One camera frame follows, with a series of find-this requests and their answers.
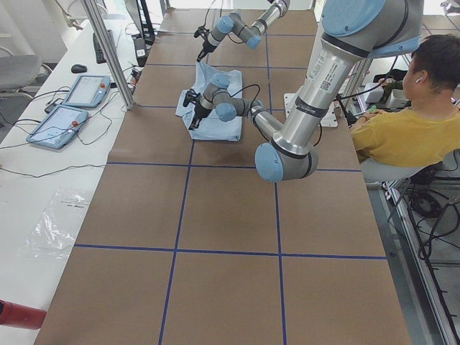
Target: black mouse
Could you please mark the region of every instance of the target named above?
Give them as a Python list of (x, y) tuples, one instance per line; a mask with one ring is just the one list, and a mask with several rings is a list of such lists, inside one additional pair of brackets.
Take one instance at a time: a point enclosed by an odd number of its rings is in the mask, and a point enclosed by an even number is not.
[(77, 63), (76, 65), (73, 65), (70, 71), (72, 73), (84, 73), (88, 70), (88, 68), (85, 65), (80, 65)]

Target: person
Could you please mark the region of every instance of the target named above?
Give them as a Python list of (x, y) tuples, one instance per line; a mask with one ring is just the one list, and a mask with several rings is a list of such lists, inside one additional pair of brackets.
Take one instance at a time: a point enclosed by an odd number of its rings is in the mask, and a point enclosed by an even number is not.
[(428, 36), (413, 52), (402, 81), (411, 101), (399, 112), (366, 113), (351, 127), (359, 162), (425, 167), (460, 148), (460, 109), (452, 96), (460, 83), (460, 38)]

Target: blue tablet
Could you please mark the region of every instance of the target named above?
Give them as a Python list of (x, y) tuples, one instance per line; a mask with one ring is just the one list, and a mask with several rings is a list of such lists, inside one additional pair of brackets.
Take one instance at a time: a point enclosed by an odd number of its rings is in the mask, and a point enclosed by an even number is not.
[(110, 77), (107, 75), (79, 75), (62, 104), (76, 108), (96, 108), (109, 89)]
[(88, 112), (70, 106), (56, 106), (26, 138), (31, 144), (60, 149), (88, 119)]

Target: towel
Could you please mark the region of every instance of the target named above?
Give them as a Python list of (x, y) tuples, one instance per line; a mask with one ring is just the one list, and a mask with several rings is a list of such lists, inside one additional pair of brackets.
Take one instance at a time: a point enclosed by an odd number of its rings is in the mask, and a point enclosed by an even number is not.
[[(239, 70), (223, 72), (205, 63), (196, 63), (195, 84), (193, 84), (192, 89), (197, 93), (203, 93), (211, 78), (217, 73), (223, 73), (230, 78), (228, 91), (231, 95), (242, 89), (242, 73)], [(187, 107), (182, 105), (187, 91), (184, 90), (180, 94), (175, 114), (182, 117), (184, 125), (188, 129), (193, 120), (195, 106), (191, 103)], [(241, 97), (241, 91), (234, 96), (234, 98)], [(222, 122), (217, 117), (216, 111), (213, 110), (207, 118), (201, 120), (200, 126), (197, 129), (193, 131), (189, 130), (188, 133), (192, 139), (197, 140), (229, 140), (231, 142), (238, 142), (242, 136), (242, 117), (237, 116), (231, 121)]]

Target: black hair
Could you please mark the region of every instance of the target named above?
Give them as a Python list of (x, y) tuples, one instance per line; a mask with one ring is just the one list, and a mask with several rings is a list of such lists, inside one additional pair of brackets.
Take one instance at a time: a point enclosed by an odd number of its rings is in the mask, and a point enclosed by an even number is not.
[(426, 70), (435, 91), (454, 90), (460, 83), (460, 37), (432, 34), (412, 56), (413, 71)]

